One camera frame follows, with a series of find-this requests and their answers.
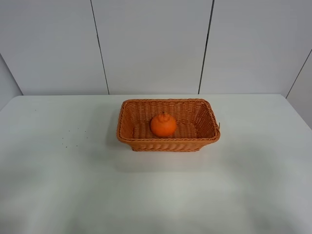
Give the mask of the orange with knobby top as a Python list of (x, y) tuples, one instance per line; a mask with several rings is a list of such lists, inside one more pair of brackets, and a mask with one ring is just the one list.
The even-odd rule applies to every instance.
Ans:
[(177, 123), (172, 115), (162, 112), (152, 118), (150, 128), (157, 137), (169, 137), (176, 131)]

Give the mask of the orange wicker basket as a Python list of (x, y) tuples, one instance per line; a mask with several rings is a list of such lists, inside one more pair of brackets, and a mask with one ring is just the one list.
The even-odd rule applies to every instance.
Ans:
[(129, 99), (123, 102), (117, 138), (133, 151), (195, 152), (220, 138), (208, 101)]

